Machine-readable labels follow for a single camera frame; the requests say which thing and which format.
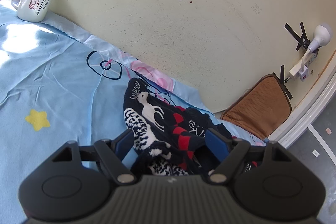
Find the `navy reindeer knit sweater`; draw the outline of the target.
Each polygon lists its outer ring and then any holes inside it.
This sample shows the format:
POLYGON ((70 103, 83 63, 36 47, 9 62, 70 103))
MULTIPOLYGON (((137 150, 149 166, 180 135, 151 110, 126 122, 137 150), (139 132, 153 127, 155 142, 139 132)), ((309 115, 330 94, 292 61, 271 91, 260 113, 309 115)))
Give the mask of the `navy reindeer knit sweater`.
POLYGON ((216 130, 235 139, 223 124, 214 124, 208 114, 188 107, 170 105, 150 94, 142 79, 132 78, 127 86, 123 115, 134 133, 138 157, 131 167, 142 175, 209 175, 220 163, 206 146, 206 131, 216 130))

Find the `white power strip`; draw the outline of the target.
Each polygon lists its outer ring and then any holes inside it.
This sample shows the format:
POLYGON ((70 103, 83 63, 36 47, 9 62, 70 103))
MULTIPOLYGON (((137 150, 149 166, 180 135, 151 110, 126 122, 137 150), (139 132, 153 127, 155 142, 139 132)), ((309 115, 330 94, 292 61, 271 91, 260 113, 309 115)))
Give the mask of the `white power strip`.
MULTIPOLYGON (((317 58, 317 56, 318 56, 318 52, 310 53, 305 59, 303 67, 307 67, 309 69, 309 66, 313 63, 313 61, 317 58)), ((289 71, 290 79, 292 80, 299 79, 298 71, 302 69, 301 63, 302 63, 302 59, 295 66, 293 66, 292 69, 289 71)))

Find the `white door frame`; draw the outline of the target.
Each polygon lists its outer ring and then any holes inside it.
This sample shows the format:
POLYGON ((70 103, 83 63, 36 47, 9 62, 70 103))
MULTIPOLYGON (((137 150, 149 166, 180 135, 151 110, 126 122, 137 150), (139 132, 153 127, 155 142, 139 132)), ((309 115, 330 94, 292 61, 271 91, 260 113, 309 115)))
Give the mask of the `white door frame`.
POLYGON ((268 139, 277 141, 284 148, 290 147, 321 114, 335 93, 335 54, 300 104, 289 118, 268 139))

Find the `brown seat cushion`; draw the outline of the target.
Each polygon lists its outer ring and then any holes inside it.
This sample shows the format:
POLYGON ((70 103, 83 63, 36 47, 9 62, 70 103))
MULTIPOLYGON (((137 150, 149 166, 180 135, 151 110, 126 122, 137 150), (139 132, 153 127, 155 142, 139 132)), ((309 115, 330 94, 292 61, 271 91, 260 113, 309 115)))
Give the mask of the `brown seat cushion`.
POLYGON ((265 75, 221 115, 221 119, 265 139, 291 114, 291 104, 278 77, 265 75))

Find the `white plug adapter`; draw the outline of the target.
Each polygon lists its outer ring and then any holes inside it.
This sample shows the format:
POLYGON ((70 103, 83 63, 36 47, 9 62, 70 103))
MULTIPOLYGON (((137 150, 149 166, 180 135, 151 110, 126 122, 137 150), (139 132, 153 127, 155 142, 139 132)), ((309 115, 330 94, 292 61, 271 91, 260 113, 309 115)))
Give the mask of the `white plug adapter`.
POLYGON ((309 69, 307 67, 303 67, 298 71, 299 78, 302 82, 304 82, 309 76, 309 69))

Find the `blue Peppa Pig bedsheet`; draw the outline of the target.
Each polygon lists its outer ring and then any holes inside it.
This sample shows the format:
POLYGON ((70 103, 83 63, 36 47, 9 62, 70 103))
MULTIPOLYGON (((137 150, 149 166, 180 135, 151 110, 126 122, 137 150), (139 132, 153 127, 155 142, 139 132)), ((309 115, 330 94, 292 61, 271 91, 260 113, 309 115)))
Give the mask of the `blue Peppa Pig bedsheet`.
POLYGON ((21 182, 69 140, 92 145, 125 128, 132 78, 175 106, 209 114, 195 88, 48 12, 40 23, 1 1, 1 223, 22 223, 21 182))

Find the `white LED bulb lamp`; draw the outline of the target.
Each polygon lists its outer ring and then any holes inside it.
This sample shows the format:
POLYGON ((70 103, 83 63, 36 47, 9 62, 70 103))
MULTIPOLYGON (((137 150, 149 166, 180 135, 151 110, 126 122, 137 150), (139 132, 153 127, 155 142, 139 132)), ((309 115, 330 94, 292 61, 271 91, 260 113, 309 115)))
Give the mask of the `white LED bulb lamp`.
POLYGON ((313 33, 313 40, 309 44, 305 54, 301 61, 301 70, 303 71, 305 62, 309 54, 317 50, 319 47, 324 47, 331 41, 333 37, 333 31, 327 23, 318 25, 313 33))

